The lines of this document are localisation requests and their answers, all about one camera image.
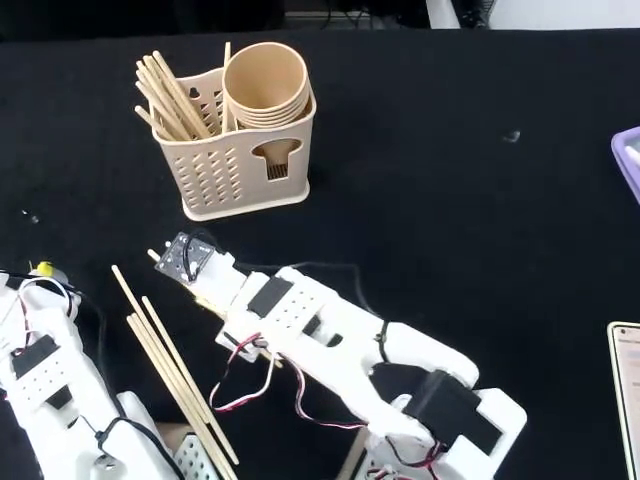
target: purple tray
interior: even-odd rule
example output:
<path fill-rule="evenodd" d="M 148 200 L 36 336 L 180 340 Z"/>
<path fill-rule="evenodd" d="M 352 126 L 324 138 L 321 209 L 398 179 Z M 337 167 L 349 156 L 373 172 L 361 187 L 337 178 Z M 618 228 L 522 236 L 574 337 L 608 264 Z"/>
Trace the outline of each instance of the purple tray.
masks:
<path fill-rule="evenodd" d="M 611 139 L 611 150 L 613 150 L 613 155 L 616 157 L 620 171 L 624 178 L 627 179 L 627 183 L 636 196 L 636 200 L 640 203 L 640 166 L 629 158 L 629 155 L 625 152 L 627 145 L 638 149 L 640 146 L 640 127 L 620 132 Z"/>

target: chopstick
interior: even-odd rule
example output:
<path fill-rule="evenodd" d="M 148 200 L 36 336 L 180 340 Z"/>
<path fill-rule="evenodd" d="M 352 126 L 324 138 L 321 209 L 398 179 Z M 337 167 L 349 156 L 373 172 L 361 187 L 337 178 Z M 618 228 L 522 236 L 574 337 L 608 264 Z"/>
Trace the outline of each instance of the chopstick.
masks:
<path fill-rule="evenodd" d="M 167 130 L 162 125 L 160 125 L 155 118 L 149 115 L 149 113 L 147 113 L 147 111 L 140 105 L 136 105 L 133 110 L 140 116 L 140 118 L 147 122 L 151 128 L 158 132 L 161 137 L 164 137 L 165 140 L 175 141 L 173 135 L 167 132 Z"/>
<path fill-rule="evenodd" d="M 162 118 L 164 132 L 168 133 L 162 133 L 164 138 L 172 141 L 191 141 L 210 138 L 216 133 L 219 126 L 218 112 L 214 112 L 217 122 L 212 122 L 213 132 L 210 132 L 200 111 L 193 105 L 159 52 L 153 52 L 153 56 L 145 55 L 142 61 L 136 62 L 136 66 L 136 76 L 139 80 L 136 87 Z M 145 121 L 147 117 L 153 118 L 148 112 L 145 113 L 146 116 L 141 115 Z M 155 124 L 153 128 L 158 133 L 161 132 Z"/>
<path fill-rule="evenodd" d="M 153 366 L 160 374 L 164 384 L 169 389 L 171 396 L 174 398 L 180 410 L 184 414 L 187 422 L 193 428 L 193 431 L 198 436 L 198 439 L 202 442 L 207 454 L 211 458 L 211 461 L 217 467 L 218 471 L 222 475 L 225 480 L 237 480 L 237 477 L 231 470 L 231 466 L 228 464 L 227 459 L 224 458 L 224 455 L 220 451 L 218 445 L 216 445 L 213 437 L 206 429 L 204 422 L 198 416 L 197 412 L 193 409 L 193 405 L 189 403 L 187 400 L 185 391 L 179 385 L 179 382 L 175 376 L 175 373 L 171 370 L 167 369 L 166 365 L 163 363 L 163 359 L 155 347 L 153 340 L 149 336 L 149 332 L 147 332 L 142 325 L 142 320 L 138 316 L 138 314 L 134 313 L 127 317 L 127 323 L 133 330 L 136 338 L 142 345 L 145 353 L 153 363 Z"/>
<path fill-rule="evenodd" d="M 213 428 L 213 431 L 218 436 L 220 443 L 226 450 L 229 457 L 231 457 L 231 460 L 233 461 L 233 463 L 238 465 L 239 461 L 236 453 L 233 451 L 233 448 L 231 447 L 231 444 L 229 443 L 229 440 L 227 439 L 226 435 L 220 428 L 220 425 L 218 424 L 216 419 L 213 417 L 213 413 L 211 412 L 211 409 L 207 405 L 207 402 L 205 402 L 202 394 L 200 393 L 200 390 L 196 386 L 196 382 L 193 380 L 193 377 L 191 376 L 189 369 L 187 368 L 184 361 L 182 360 L 180 353 L 178 353 L 178 350 L 176 349 L 176 346 L 171 340 L 169 333 L 164 328 L 164 325 L 162 324 L 162 321 L 160 320 L 160 317 L 158 316 L 155 308 L 153 308 L 153 305 L 151 305 L 151 302 L 147 297 L 142 297 L 142 304 L 145 306 L 145 308 L 149 312 L 149 316 L 151 317 L 151 320 L 153 320 L 153 323 L 156 326 L 156 329 L 158 330 L 158 332 L 160 332 L 160 336 L 162 337 L 162 340 L 164 341 L 165 345 L 168 347 L 169 353 L 171 353 L 171 356 L 173 357 L 173 360 L 177 364 L 178 369 L 182 373 L 182 376 L 189 384 L 189 388 L 191 388 L 191 391 L 193 392 L 193 396 L 196 397 L 198 406 L 200 408 L 200 413 L 202 414 L 202 420 L 211 425 L 211 427 Z"/>
<path fill-rule="evenodd" d="M 185 141 L 191 139 L 190 135 L 187 133 L 187 130 L 180 123 L 178 117 L 175 116 L 175 113 L 171 114 L 171 111 L 167 110 L 161 104 L 161 100 L 156 96 L 155 93 L 149 90 L 141 82 L 136 82 L 136 87 L 138 88 L 138 90 L 140 90 L 140 92 L 142 92 L 145 97 L 147 97 L 147 100 L 149 101 L 149 104 L 153 107 L 153 109 L 157 110 L 158 113 L 160 113 L 160 116 L 164 120 L 165 124 L 168 124 L 171 127 L 174 138 Z"/>
<path fill-rule="evenodd" d="M 176 77 L 173 76 L 173 72 L 169 68 L 169 65 L 167 65 L 167 62 L 164 61 L 164 58 L 162 58 L 160 52 L 155 50 L 153 52 L 153 59 L 155 60 L 155 63 L 151 63 L 151 65 L 153 65 L 155 74 L 160 77 L 162 79 L 162 83 L 168 87 L 169 93 L 182 109 L 187 120 L 192 123 L 196 133 L 200 138 L 211 137 L 211 133 L 209 133 L 207 126 L 202 121 L 200 113 L 196 112 L 195 107 L 191 103 L 191 99 L 189 99 L 187 94 L 184 92 L 182 86 L 176 80 Z"/>
<path fill-rule="evenodd" d="M 229 59 L 231 58 L 231 42 L 224 44 L 224 69 L 227 69 Z M 229 131 L 229 105 L 227 103 L 227 97 L 222 93 L 222 134 L 224 135 Z"/>
<path fill-rule="evenodd" d="M 187 385 L 184 377 L 178 371 L 175 363 L 171 361 L 169 354 L 164 349 L 160 339 L 149 324 L 144 311 L 133 295 L 133 292 L 129 288 L 124 276 L 120 272 L 120 269 L 116 265 L 113 265 L 111 270 L 120 284 L 122 291 L 129 300 L 129 303 L 133 307 L 135 313 L 127 317 L 127 322 L 142 344 L 147 356 L 151 359 L 154 367 L 162 377 L 163 382 L 176 400 L 176 403 L 178 403 L 180 410 L 182 410 L 185 418 L 193 427 L 200 441 L 203 443 L 203 446 L 211 457 L 211 461 L 216 465 L 224 479 L 237 480 L 231 465 L 211 436 L 211 433 L 206 428 L 204 421 L 198 413 L 198 408 L 194 405 L 195 402 L 193 397 L 189 395 L 189 393 L 193 393 L 192 390 L 189 388 L 189 385 Z"/>

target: white robotic arm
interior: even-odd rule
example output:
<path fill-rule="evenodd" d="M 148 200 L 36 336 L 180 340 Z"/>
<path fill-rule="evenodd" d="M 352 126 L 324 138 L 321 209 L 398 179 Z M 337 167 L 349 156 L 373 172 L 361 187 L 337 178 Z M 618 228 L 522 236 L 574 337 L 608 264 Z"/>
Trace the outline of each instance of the white robotic arm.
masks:
<path fill-rule="evenodd" d="M 149 438 L 125 421 L 112 424 L 120 412 L 73 323 L 79 296 L 67 292 L 65 298 L 38 285 L 19 294 L 7 280 L 0 274 L 0 386 L 45 480 L 178 478 Z M 128 420 L 165 448 L 135 394 L 121 393 L 117 401 Z"/>
<path fill-rule="evenodd" d="M 368 478 L 372 463 L 374 470 L 397 478 L 493 477 L 526 414 L 501 390 L 471 391 L 478 369 L 467 357 L 404 324 L 390 323 L 385 332 L 383 320 L 293 268 L 273 277 L 245 275 L 234 263 L 229 253 L 179 234 L 156 269 L 225 321 L 218 343 L 233 351 L 260 333 L 269 353 L 340 396 L 370 432 L 370 458 L 358 478 Z M 239 355 L 255 361 L 262 347 L 248 344 Z M 391 363 L 425 371 L 424 383 L 392 404 L 380 398 L 369 379 L 372 367 L 384 360 L 382 352 Z M 437 457 L 423 461 L 436 446 Z"/>

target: black table surface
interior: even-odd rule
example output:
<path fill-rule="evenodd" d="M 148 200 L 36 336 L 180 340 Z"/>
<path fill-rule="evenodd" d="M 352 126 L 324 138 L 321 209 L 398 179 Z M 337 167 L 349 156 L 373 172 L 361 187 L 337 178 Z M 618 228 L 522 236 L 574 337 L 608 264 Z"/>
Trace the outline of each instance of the black table surface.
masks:
<path fill-rule="evenodd" d="M 154 301 L 208 391 L 228 354 L 213 343 L 220 324 L 145 254 L 193 224 L 132 112 L 142 101 L 133 83 L 143 54 L 158 49 L 191 75 L 219 65 L 227 39 L 298 49 L 318 112 L 309 198 L 207 224 L 220 243 L 246 262 L 356 262 L 373 308 L 468 355 L 479 386 L 503 389 L 529 417 L 497 478 L 623 478 L 605 327 L 640 318 L 640 207 L 610 140 L 640 123 L 640 31 L 0 45 L 0 264 L 49 259 L 66 271 L 109 316 L 115 387 L 157 421 L 180 421 L 109 267 Z M 354 299 L 348 274 L 313 274 Z M 93 355 L 95 322 L 78 322 Z M 221 399 L 251 391 L 264 371 L 239 362 Z M 220 415 L 241 478 L 335 476 L 353 433 L 298 419 L 294 393 L 283 370 L 264 398 Z M 317 416 L 345 415 L 317 385 L 305 401 Z M 0 415 L 0 467 L 37 478 L 8 405 Z"/>

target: utensil caddy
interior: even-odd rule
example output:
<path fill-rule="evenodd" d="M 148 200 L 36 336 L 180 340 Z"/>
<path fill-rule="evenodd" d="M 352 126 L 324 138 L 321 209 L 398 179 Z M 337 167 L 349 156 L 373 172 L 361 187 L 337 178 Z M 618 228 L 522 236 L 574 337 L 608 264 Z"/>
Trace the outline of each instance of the utensil caddy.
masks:
<path fill-rule="evenodd" d="M 216 121 L 212 109 L 220 118 L 224 114 L 223 70 L 216 68 L 177 79 L 211 131 Z M 151 115 L 161 122 L 149 107 Z M 303 201 L 309 195 L 307 172 L 315 113 L 316 100 L 311 91 L 301 118 L 283 127 L 238 129 L 229 117 L 229 124 L 235 126 L 233 131 L 192 142 L 167 141 L 152 131 L 182 196 L 185 215 L 202 222 Z M 267 142 L 285 139 L 300 143 L 289 153 L 284 176 L 273 178 L 265 157 L 255 150 Z"/>

